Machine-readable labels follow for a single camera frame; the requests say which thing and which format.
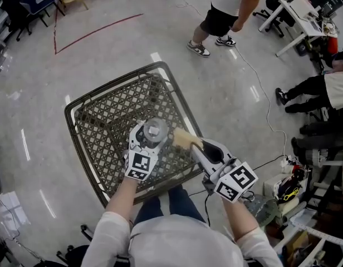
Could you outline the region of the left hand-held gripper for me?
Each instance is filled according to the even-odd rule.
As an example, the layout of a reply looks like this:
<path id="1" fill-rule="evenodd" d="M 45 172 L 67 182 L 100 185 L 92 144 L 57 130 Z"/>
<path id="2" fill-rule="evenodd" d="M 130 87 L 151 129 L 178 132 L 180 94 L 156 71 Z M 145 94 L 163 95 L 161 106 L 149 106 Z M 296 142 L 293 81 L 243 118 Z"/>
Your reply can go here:
<path id="1" fill-rule="evenodd" d="M 129 148 L 124 156 L 125 176 L 145 181 L 158 162 L 158 154 L 168 140 L 168 135 L 152 136 L 146 147 L 145 122 L 138 122 L 129 133 Z"/>

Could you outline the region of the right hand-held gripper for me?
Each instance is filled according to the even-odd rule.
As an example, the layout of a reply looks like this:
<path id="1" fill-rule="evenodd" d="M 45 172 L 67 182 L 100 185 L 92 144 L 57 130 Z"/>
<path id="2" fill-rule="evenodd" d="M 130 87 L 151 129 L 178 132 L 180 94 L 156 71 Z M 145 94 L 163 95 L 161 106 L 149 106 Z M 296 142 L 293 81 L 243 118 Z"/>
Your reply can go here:
<path id="1" fill-rule="evenodd" d="M 219 142 L 201 138 L 203 148 L 196 143 L 190 145 L 194 159 L 206 171 L 202 184 L 209 195 L 217 194 L 235 203 L 258 181 L 249 164 L 231 157 L 227 148 Z"/>

